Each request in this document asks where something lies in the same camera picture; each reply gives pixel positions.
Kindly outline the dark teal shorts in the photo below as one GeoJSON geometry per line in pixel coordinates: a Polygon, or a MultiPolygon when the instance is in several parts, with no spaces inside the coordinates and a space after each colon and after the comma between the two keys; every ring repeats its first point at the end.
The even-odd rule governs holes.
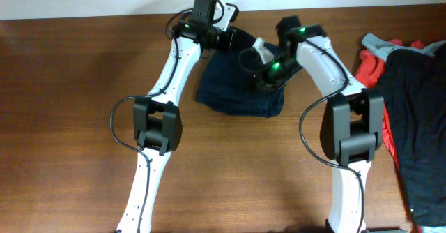
{"type": "Polygon", "coordinates": [[[252,74],[239,64],[239,54],[250,48],[255,37],[234,28],[233,44],[228,52],[212,55],[199,83],[195,100],[212,110],[235,116],[270,118],[279,115],[285,102],[284,89],[251,90],[252,74]]]}

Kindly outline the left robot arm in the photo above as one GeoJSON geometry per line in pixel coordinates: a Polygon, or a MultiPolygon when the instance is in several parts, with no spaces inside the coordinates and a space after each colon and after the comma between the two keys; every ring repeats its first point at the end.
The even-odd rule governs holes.
{"type": "Polygon", "coordinates": [[[137,166],[119,233],[150,232],[163,171],[183,133],[179,102],[187,79],[204,50],[229,51],[239,14],[232,3],[194,0],[192,8],[176,14],[177,24],[165,28],[171,48],[164,68],[146,95],[133,100],[133,131],[137,166]]]}

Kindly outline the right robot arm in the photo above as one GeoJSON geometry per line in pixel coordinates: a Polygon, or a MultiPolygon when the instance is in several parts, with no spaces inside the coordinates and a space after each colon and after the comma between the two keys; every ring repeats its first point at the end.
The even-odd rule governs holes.
{"type": "Polygon", "coordinates": [[[278,50],[271,52],[262,38],[251,50],[253,87],[273,91],[304,69],[321,92],[321,99],[302,113],[298,132],[305,147],[303,125],[309,112],[321,103],[325,111],[320,129],[324,157],[308,152],[332,168],[332,206],[325,226],[329,232],[366,232],[364,196],[367,175],[382,142],[383,97],[358,82],[332,47],[319,24],[303,26],[297,16],[282,18],[275,27],[278,50]]]}

